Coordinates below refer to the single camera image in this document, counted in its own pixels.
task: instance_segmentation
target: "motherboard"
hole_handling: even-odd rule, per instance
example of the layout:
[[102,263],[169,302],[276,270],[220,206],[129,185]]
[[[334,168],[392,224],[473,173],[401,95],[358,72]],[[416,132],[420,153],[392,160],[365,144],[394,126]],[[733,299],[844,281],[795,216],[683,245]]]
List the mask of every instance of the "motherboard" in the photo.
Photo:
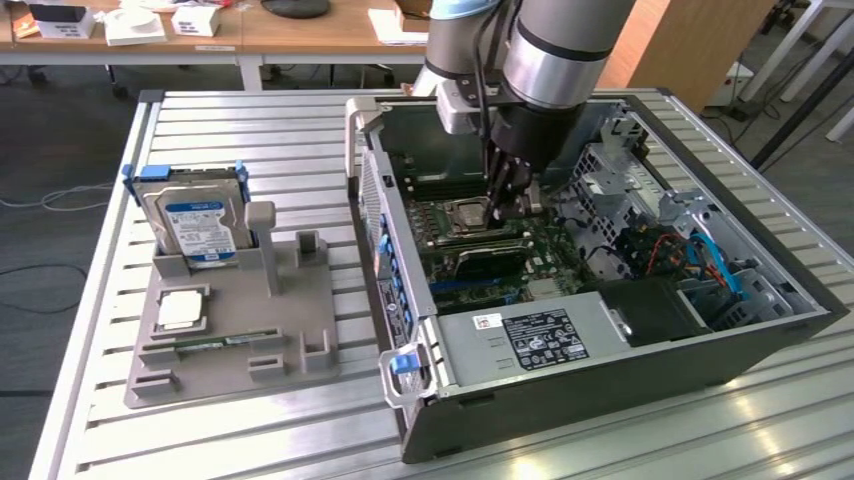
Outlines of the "motherboard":
[[565,218],[544,214],[486,229],[485,202],[405,202],[440,315],[571,295],[595,280]]

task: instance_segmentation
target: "aluminum extrusion table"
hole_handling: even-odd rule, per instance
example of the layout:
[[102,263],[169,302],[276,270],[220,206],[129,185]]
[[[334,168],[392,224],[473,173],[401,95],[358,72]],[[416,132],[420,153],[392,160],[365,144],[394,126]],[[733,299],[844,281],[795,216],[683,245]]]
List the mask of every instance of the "aluminum extrusion table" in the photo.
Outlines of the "aluminum extrusion table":
[[[629,90],[848,306],[854,262],[672,97]],[[344,190],[344,101],[389,91],[166,93],[137,107],[122,163],[242,160],[274,235],[329,243],[342,372],[289,391],[129,410],[124,381],[152,233],[116,180],[31,479],[779,478],[854,472],[854,317],[724,386],[404,465]],[[660,145],[673,188],[691,178]]]

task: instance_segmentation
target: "white desk leg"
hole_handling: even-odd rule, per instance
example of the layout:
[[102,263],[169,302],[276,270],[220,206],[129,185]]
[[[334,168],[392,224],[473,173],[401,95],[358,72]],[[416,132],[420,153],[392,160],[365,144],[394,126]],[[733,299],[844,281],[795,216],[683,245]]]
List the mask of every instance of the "white desk leg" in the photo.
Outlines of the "white desk leg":
[[800,70],[800,73],[788,84],[785,91],[779,97],[783,102],[789,102],[791,99],[795,98],[797,92],[803,88],[803,85],[805,85],[805,82],[809,80],[812,75],[815,75],[819,67],[829,58],[829,55],[832,54],[836,47],[841,45],[841,42],[848,37],[851,32],[854,32],[854,15],[848,17],[844,23],[839,25],[839,28],[836,28],[836,31],[832,32],[832,35],[824,42],[824,46],[817,51],[809,62],[805,64],[805,67],[803,67],[803,70]]
[[264,59],[260,55],[238,55],[237,65],[240,66],[240,77],[242,77],[242,89],[246,92],[260,92],[264,90],[261,84],[261,65]]
[[761,85],[764,85],[764,82],[767,81],[771,73],[773,73],[773,70],[783,61],[783,58],[785,58],[791,47],[797,42],[800,35],[803,35],[803,32],[805,32],[807,27],[812,23],[812,20],[815,20],[815,17],[817,16],[823,7],[824,0],[812,0],[809,8],[807,8],[805,12],[803,12],[800,20],[797,20],[797,23],[795,23],[795,26],[791,28],[788,35],[785,35],[785,38],[783,38],[783,41],[779,43],[779,46],[776,47],[776,50],[773,50],[768,61],[764,62],[764,65],[761,65],[759,73],[756,73],[756,76],[752,77],[752,81],[747,84],[747,86],[741,90],[741,93],[737,94],[737,98],[740,98],[743,101],[749,100],[756,95],[756,92],[761,88]]
[[848,110],[848,113],[844,114],[839,123],[829,129],[824,138],[831,142],[837,142],[841,138],[841,135],[851,129],[854,126],[854,108]]

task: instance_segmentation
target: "blue cable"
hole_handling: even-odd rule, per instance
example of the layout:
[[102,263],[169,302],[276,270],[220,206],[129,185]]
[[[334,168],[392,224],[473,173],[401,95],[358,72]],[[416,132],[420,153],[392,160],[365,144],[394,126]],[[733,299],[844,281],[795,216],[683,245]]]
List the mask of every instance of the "blue cable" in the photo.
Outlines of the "blue cable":
[[[708,238],[708,235],[704,233],[693,233],[691,234],[691,238],[699,239],[708,247],[708,251],[711,252],[711,258],[715,261],[715,265],[717,266],[717,270],[720,271],[720,275],[723,276],[723,280],[725,281],[727,286],[729,287],[729,291],[735,294],[741,293],[741,284],[735,278],[735,276],[729,273],[729,269],[725,267],[725,262],[723,261],[723,255],[720,254],[720,250],[717,249],[717,245]],[[696,259],[696,255],[691,253],[691,249],[688,249],[688,259]]]

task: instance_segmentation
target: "white box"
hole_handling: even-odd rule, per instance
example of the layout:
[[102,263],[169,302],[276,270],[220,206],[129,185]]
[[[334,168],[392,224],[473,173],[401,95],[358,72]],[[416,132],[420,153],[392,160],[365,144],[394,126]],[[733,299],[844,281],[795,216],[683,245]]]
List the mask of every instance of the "white box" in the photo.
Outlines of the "white box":
[[43,38],[83,39],[91,36],[94,16],[91,15],[91,10],[86,8],[78,22],[43,22],[35,20],[35,25]]
[[740,65],[737,62],[735,62],[725,74],[725,79],[720,84],[720,88],[717,88],[717,91],[708,100],[705,106],[725,107],[732,99],[737,98],[737,94],[747,86],[747,83],[751,79],[752,72],[749,71],[749,69],[744,65]]
[[212,37],[218,28],[218,8],[178,7],[172,15],[172,28],[177,35]]
[[138,45],[166,41],[160,15],[142,9],[113,10],[104,17],[106,45]]

